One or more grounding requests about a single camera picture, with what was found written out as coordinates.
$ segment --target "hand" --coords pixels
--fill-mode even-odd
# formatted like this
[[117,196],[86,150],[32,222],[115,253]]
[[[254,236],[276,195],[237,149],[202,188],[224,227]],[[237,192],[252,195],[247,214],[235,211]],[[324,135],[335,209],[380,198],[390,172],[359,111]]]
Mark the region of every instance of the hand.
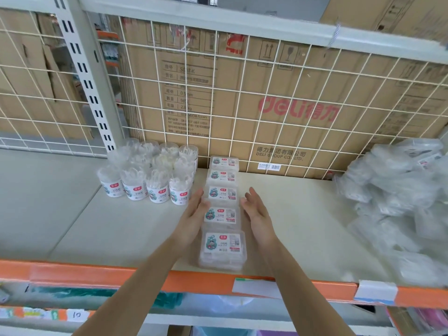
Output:
[[182,214],[171,238],[175,245],[182,250],[187,248],[194,240],[204,222],[205,213],[210,207],[208,201],[201,201],[204,190],[200,188],[189,199],[188,206]]
[[249,188],[249,193],[246,192],[245,198],[241,198],[241,206],[250,218],[250,227],[258,244],[262,248],[267,248],[276,243],[278,238],[271,217],[253,187]]

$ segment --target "rectangular plastic box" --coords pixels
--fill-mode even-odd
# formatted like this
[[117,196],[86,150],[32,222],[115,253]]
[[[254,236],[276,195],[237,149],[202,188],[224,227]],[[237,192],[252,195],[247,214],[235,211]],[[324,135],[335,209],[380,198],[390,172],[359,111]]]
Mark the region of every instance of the rectangular plastic box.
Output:
[[213,170],[207,173],[207,184],[217,186],[233,186],[238,188],[238,172],[233,170]]
[[203,228],[241,230],[240,208],[238,206],[211,206],[204,215]]
[[204,199],[209,200],[211,206],[237,207],[238,190],[235,186],[206,185]]
[[238,172],[240,170],[240,161],[238,158],[213,155],[210,158],[209,168],[213,170],[230,170]]
[[203,229],[199,266],[239,271],[247,260],[243,231]]

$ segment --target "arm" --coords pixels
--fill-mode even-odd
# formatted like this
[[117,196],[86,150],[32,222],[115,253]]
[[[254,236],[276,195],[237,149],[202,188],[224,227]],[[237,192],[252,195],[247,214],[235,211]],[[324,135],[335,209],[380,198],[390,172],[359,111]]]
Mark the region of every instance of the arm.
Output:
[[199,189],[171,236],[132,274],[73,336],[137,335],[168,272],[199,232],[210,204]]
[[241,200],[267,265],[271,268],[286,309],[300,336],[354,336],[355,333],[316,289],[294,257],[277,238],[271,217],[253,188]]

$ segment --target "person's right hand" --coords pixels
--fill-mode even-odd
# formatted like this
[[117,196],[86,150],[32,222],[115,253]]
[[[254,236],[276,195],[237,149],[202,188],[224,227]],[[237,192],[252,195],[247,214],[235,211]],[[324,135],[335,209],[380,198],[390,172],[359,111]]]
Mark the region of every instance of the person's right hand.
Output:
[[246,192],[245,198],[241,198],[241,206],[250,218],[252,232],[260,247],[267,248],[275,243],[278,238],[271,217],[253,187],[249,188],[249,193]]

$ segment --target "forearm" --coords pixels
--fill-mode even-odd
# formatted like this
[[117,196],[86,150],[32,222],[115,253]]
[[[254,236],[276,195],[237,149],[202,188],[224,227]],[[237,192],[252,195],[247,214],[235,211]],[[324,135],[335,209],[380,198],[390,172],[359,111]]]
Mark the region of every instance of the forearm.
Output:
[[137,335],[181,252],[167,239],[73,335]]
[[279,240],[263,249],[262,253],[300,336],[354,335]]

